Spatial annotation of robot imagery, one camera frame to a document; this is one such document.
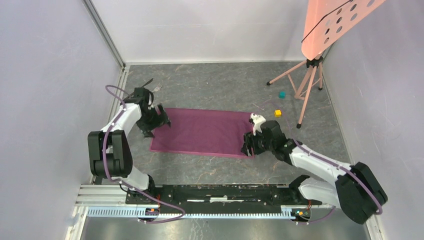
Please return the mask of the silver fork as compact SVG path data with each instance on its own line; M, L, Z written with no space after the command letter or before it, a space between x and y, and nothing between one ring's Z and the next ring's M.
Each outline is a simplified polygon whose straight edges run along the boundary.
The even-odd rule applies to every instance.
M160 91L162 87L163 87L163 83L161 82L152 90L152 92L156 93L156 92Z

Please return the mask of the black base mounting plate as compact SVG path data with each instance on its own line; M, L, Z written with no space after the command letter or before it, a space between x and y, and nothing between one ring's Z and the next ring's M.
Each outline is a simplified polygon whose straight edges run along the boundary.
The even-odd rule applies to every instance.
M156 185L143 195L126 191L126 204L146 205L148 214L277 214L281 206L322 205L287 184Z

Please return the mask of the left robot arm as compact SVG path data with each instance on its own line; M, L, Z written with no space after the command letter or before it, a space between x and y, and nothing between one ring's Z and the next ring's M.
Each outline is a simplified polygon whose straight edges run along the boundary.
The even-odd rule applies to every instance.
M138 192L145 204L157 198L152 177L138 170L128 142L128 134L137 126L143 137L154 138L153 131L171 121L162 104L154 104L154 93L145 87L136 87L129 96L120 99L120 106L111 121L101 130L87 136L91 173L109 179Z

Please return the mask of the teal cube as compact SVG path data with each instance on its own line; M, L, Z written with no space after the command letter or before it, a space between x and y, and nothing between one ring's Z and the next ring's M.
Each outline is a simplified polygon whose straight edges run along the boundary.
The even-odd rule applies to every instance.
M279 97L280 99L284 99L284 98L286 97L286 93L285 93L284 91L281 91L281 92L279 93L278 97Z

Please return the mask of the purple cloth napkin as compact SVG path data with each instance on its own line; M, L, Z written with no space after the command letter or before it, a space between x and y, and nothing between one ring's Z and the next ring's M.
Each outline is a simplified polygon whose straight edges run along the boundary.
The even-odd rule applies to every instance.
M241 149L251 132L251 114L240 111L166 108L171 125L153 131L150 151L211 157L246 158Z

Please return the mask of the pink music stand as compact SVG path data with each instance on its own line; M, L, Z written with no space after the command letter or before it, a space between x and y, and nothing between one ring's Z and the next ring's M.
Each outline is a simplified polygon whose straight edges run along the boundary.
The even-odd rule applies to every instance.
M301 40L301 52L305 60L266 83L270 86L277 80L288 77L295 91L294 97L303 100L296 126L298 129L302 127L312 87L318 84L318 89L323 89L324 52L384 2L385 0L308 1ZM302 66L306 66L307 71L299 87L296 87L291 72Z

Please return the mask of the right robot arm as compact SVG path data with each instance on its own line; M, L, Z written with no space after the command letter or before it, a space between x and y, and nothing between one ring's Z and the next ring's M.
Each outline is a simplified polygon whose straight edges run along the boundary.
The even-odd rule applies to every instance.
M338 208L357 224L383 213L388 196L363 162L354 165L322 155L302 142L287 138L280 124L262 115L251 114L251 131L244 134L241 152L256 156L270 152L279 161L304 169L317 177L302 175L291 183L289 199L295 204L316 200Z

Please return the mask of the black knife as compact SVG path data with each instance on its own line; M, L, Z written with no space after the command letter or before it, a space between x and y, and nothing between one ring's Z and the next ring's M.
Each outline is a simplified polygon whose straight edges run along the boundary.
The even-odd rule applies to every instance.
M128 101L129 99L134 99L134 98L146 98L147 100L153 101L154 100L153 92L146 88L146 86L149 85L150 83L152 83L153 80L154 79L151 78L146 83L144 83L142 86L135 87L134 91L132 93L130 93L127 97L125 97L123 100Z

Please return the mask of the aluminium frame rail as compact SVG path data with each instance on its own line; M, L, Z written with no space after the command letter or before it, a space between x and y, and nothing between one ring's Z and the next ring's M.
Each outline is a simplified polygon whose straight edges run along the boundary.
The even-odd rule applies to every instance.
M99 31L99 33L100 33L101 37L103 38L106 46L108 47L108 49L111 52L114 60L116 61L116 63L118 64L118 66L120 68L119 78L118 78L118 82L117 82L116 86L124 89L125 86L126 86L126 83L127 83L127 78L128 78L130 67L127 66L126 62L124 61L121 54L119 53L119 50L118 50L116 44L114 43L110 33L108 32L107 27L104 24L98 10L96 9L93 0L82 0L82 3L84 4L88 14L90 15L91 19L93 20L97 30ZM112 120L112 118L115 115L118 108L119 108L119 101L114 98L111 102L111 107L110 107L110 110L109 110L107 121ZM102 179L93 175L91 180L90 180L90 184L100 185L100 184L102 184Z

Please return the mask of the yellow cube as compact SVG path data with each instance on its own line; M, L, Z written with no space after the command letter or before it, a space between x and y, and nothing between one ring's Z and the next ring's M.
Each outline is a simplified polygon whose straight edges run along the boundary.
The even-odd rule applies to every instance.
M280 109L276 109L276 110L274 111L274 116L275 116L276 118L280 118L282 115L283 115L283 113L282 113L282 111L281 111Z

